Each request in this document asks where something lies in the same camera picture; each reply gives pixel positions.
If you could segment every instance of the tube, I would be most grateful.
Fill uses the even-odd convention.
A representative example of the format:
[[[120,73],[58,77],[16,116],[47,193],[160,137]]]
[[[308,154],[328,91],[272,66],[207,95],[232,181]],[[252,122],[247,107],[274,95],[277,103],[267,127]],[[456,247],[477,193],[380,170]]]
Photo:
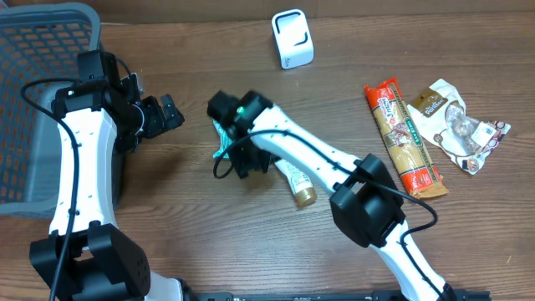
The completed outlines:
[[[298,207],[303,208],[316,201],[318,198],[316,191],[312,187],[310,178],[304,172],[284,159],[276,161],[275,166],[288,178],[288,184]]]

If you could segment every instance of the wood grain surface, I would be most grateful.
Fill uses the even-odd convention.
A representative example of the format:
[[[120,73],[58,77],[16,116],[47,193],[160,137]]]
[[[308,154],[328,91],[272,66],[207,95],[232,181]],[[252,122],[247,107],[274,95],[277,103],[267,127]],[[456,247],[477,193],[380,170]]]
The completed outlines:
[[[363,86],[397,76],[410,99],[443,78],[459,89],[469,116],[512,129],[475,176],[427,144],[450,193],[428,201],[439,223],[415,240],[454,288],[534,300],[535,13],[320,18],[309,26],[314,61],[287,71],[267,21],[103,28],[106,49],[142,76],[146,93],[171,94],[186,117],[127,161],[117,221],[151,268],[197,292],[397,289],[380,258],[334,225],[322,191],[298,210],[274,168],[243,181],[214,179],[219,140],[206,103],[219,89],[237,96],[256,89],[329,144],[377,155],[401,187]],[[431,218],[413,204],[403,209],[413,226]],[[48,296],[28,261],[29,243],[45,238],[48,225],[0,217],[0,299]]]
[[[12,6],[67,3],[72,0],[8,0]],[[78,0],[94,8],[103,22],[177,23],[270,20],[292,8],[307,18],[489,13],[535,10],[530,0]]]

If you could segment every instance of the snack bag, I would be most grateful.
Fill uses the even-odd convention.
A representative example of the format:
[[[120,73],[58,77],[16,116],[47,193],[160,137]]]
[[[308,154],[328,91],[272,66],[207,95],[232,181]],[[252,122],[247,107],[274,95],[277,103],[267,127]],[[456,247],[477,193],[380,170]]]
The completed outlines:
[[[466,116],[465,102],[444,79],[418,94],[409,111],[421,135],[472,175],[511,129],[505,122],[482,122]]]

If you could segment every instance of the pasta package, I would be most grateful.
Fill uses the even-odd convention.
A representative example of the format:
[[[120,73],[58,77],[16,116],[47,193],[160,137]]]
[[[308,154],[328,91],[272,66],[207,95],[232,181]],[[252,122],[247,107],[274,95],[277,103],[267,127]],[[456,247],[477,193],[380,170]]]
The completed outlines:
[[[441,196],[448,192],[442,184],[424,141],[402,99],[396,78],[377,88],[364,87],[386,148],[410,195],[417,198]]]

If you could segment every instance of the small white box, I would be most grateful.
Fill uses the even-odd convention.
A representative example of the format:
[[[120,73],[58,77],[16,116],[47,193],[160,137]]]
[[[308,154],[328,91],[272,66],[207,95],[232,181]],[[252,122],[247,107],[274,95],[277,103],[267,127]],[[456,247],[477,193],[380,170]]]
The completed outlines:
[[[273,16],[271,25],[283,69],[312,62],[314,48],[303,11],[291,9],[278,13]]]

